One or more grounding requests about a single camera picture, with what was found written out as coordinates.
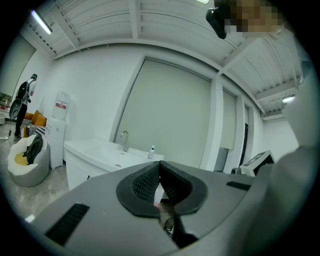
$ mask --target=white machine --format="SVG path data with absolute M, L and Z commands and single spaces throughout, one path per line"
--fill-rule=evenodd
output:
M 54 117 L 46 121 L 44 136 L 50 145 L 50 167 L 52 169 L 63 165 L 65 128 L 66 122 Z
M 257 154 L 245 164 L 241 165 L 239 169 L 242 175 L 255 177 L 261 166 L 275 163 L 275 159 L 270 150 Z

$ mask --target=black rubber pad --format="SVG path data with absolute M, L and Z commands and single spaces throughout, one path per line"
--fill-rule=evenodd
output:
M 89 208 L 85 204 L 74 204 L 45 235 L 57 244 L 64 246 Z
M 177 216 L 195 213 L 208 195 L 202 180 L 165 161 L 155 161 L 123 178 L 116 187 L 117 198 L 135 216 L 159 218 L 159 209 L 154 206 L 159 182 Z
M 233 187 L 233 188 L 236 188 L 236 189 L 245 190 L 245 191 L 248 191 L 251 187 L 251 185 L 243 184 L 243 183 L 239 183 L 239 182 L 235 182 L 235 181 L 229 181 L 229 182 L 227 182 L 226 185 Z

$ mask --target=soap bottle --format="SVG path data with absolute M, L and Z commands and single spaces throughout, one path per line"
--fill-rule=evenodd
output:
M 154 154 L 155 154 L 155 146 L 152 145 L 152 147 L 150 149 L 150 152 L 149 152 L 149 155 L 148 155 L 148 158 L 149 159 L 153 159 L 154 158 Z

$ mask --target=person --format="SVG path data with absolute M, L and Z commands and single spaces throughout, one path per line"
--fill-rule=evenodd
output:
M 30 96 L 34 95 L 35 89 L 36 89 L 36 84 L 37 84 L 37 78 L 38 76 L 36 74 L 33 74 L 31 78 L 26 81 L 29 86 L 29 92 L 28 92 L 28 97 L 27 99 L 22 101 L 21 108 L 19 110 L 19 113 L 16 117 L 16 124 L 15 124 L 15 133 L 14 133 L 14 141 L 18 141 L 21 139 L 21 132 L 20 132 L 20 126 L 22 125 L 22 122 L 25 118 L 25 115 L 27 113 L 28 109 L 28 100 Z

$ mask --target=cable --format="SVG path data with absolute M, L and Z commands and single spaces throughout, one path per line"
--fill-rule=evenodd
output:
M 168 221 L 168 220 L 171 220 L 171 219 L 174 219 L 174 218 L 175 218 L 175 217 L 168 218 L 168 219 L 165 221 L 165 223 L 164 223 L 163 229 L 164 229 L 164 231 L 165 231 L 169 236 L 172 236 L 173 233 L 169 232 L 169 230 L 167 229 L 167 227 L 166 227 L 167 221 Z
M 269 106 L 269 104 L 270 104 L 271 102 L 275 102 L 275 101 L 280 100 L 280 99 L 282 99 L 282 98 L 276 98 L 276 99 L 273 99 L 273 100 L 269 101 L 267 105 L 265 105 L 263 108 L 259 108 L 259 110 L 261 111 L 261 110 L 265 109 L 266 107 Z

